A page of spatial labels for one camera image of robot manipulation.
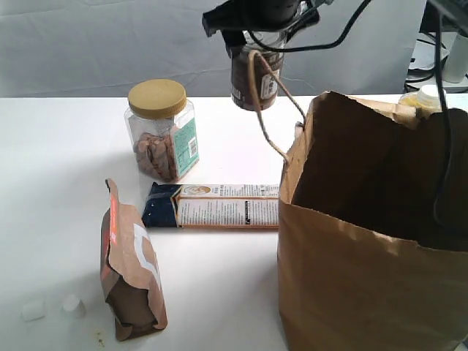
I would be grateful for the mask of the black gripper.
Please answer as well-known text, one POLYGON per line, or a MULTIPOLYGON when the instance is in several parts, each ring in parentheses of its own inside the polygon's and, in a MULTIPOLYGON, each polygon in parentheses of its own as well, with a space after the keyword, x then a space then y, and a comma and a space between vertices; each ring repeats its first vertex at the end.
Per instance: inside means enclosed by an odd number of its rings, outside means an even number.
POLYGON ((242 31, 280 32, 297 26, 315 24, 319 1, 226 1, 203 13, 207 36, 221 31, 229 58, 237 57, 245 46, 242 31))

